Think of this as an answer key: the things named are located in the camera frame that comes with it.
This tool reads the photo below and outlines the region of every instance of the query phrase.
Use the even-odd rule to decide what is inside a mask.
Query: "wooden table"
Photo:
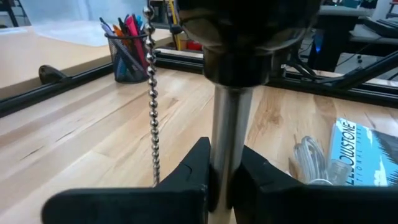
[[[32,27],[24,28],[28,32],[0,35],[0,99],[40,86],[41,65],[51,65],[66,75],[75,75],[111,61],[107,45],[73,44],[39,36]],[[157,29],[154,40],[157,46],[173,41],[165,29]]]
[[[199,137],[211,136],[214,86],[203,75],[158,74],[164,178]],[[146,83],[122,85],[108,75],[1,118],[0,224],[40,223],[43,203],[65,189],[150,186],[147,90]],[[246,144],[287,170],[304,136],[328,153],[338,117],[398,133],[398,110],[259,86]]]

